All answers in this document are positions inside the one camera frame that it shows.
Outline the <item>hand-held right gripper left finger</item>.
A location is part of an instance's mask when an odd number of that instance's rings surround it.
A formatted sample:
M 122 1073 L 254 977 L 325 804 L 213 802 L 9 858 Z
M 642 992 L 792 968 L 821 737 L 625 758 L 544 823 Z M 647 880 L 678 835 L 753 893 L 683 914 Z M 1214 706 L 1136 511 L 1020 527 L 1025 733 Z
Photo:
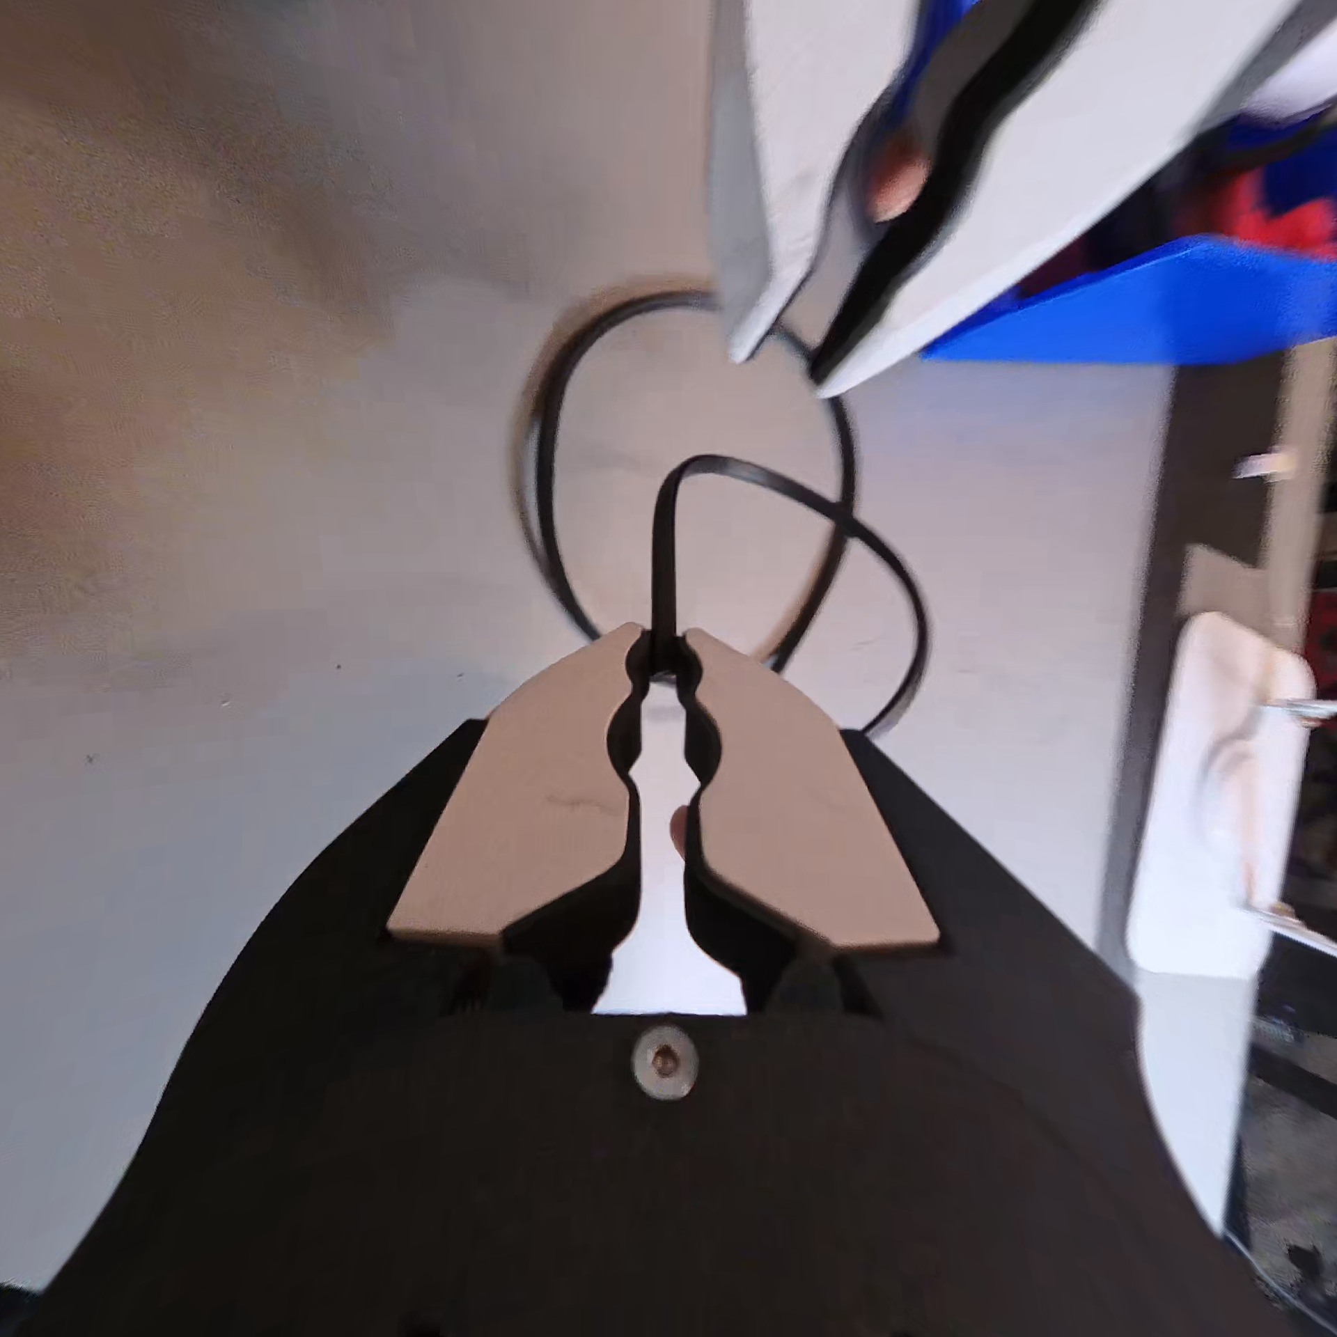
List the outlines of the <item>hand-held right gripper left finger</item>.
M 649 631 L 625 623 L 488 713 L 388 915 L 390 938 L 533 961 L 566 1010 L 593 1010 L 639 914 L 629 772 L 649 651 Z

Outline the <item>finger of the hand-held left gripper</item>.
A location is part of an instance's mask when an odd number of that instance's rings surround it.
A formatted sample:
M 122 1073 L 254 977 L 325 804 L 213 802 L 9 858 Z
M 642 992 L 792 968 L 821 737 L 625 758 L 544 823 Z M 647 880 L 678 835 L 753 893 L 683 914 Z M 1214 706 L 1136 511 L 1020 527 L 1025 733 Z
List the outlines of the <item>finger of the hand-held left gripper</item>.
M 734 364 L 810 279 L 848 152 L 901 87 L 931 7 L 711 3 L 710 263 Z
M 1052 259 L 1334 24 L 1334 3 L 974 3 L 903 126 L 931 173 L 880 225 L 809 376 L 848 393 Z

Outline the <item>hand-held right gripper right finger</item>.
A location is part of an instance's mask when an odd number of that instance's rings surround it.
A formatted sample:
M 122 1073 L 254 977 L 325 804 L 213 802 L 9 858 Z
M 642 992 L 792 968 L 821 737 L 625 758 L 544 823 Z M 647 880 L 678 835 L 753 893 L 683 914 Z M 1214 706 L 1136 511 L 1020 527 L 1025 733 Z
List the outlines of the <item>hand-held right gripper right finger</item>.
M 846 1004 L 862 957 L 931 953 L 941 929 L 830 716 L 699 630 L 678 641 L 688 932 L 736 977 L 745 1011 L 788 984 Z

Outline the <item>blue plastic bin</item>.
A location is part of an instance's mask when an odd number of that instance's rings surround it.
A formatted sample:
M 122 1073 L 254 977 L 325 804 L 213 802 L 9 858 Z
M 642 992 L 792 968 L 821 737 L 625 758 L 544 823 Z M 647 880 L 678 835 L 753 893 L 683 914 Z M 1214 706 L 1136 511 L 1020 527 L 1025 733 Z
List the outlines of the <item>blue plastic bin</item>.
M 1334 101 L 1236 114 L 928 343 L 954 362 L 1225 365 L 1335 333 Z

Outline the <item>person's left hand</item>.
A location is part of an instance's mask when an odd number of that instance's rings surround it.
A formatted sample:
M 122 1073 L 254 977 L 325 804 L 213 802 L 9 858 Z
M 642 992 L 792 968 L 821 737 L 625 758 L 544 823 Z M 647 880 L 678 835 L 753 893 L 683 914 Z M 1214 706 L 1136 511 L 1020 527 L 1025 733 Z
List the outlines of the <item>person's left hand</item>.
M 887 135 L 876 145 L 867 167 L 864 206 L 869 222 L 883 226 L 905 215 L 930 173 L 931 158 L 909 127 Z

